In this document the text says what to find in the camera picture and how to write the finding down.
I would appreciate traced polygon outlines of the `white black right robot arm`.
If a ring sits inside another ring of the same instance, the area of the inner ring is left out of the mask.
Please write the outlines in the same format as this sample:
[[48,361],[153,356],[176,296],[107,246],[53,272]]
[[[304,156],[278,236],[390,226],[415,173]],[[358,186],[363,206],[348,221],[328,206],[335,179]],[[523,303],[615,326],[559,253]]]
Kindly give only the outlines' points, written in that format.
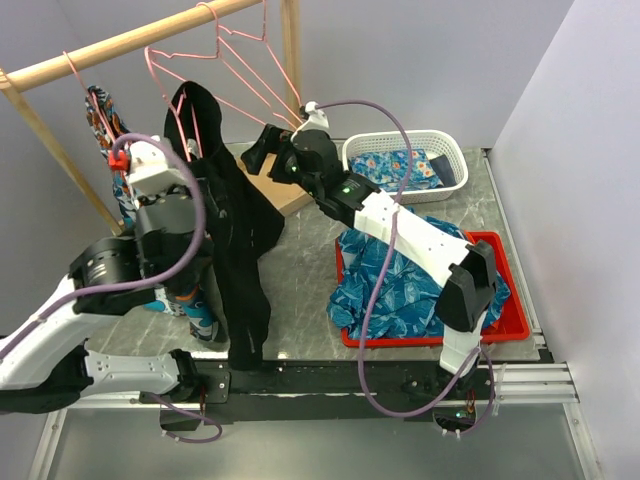
[[450,236],[397,203],[380,187],[343,167],[328,126],[307,120],[294,131],[264,127],[241,160],[251,175],[274,155],[270,178],[295,184],[331,219],[363,232],[414,262],[442,289],[435,313],[444,324],[440,391],[460,398],[473,385],[481,328],[496,291],[496,260],[484,241]]

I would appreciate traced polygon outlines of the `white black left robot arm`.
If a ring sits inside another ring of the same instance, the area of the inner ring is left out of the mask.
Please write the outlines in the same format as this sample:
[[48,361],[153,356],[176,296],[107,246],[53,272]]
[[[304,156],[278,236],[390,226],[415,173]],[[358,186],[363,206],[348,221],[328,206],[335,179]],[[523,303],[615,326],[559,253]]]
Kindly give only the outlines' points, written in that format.
[[153,300],[159,284],[194,272],[205,237],[198,188],[144,206],[134,230],[100,239],[70,265],[51,297],[1,341],[1,410],[42,414],[103,393],[138,390],[188,401],[202,380],[190,353],[99,354],[91,335]]

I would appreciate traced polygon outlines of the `black shorts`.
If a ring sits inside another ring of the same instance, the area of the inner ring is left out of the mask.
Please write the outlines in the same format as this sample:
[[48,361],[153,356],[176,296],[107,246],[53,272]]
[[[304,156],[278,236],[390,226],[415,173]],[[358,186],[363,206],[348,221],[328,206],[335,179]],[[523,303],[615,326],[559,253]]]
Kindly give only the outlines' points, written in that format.
[[185,156],[184,139],[194,140],[200,148],[190,168],[205,198],[214,273],[230,340],[229,364],[235,370],[257,370],[271,318],[258,261],[278,243],[285,219],[248,180],[224,144],[222,112],[214,96],[186,81],[171,103],[179,116],[167,112],[163,136],[180,157]]

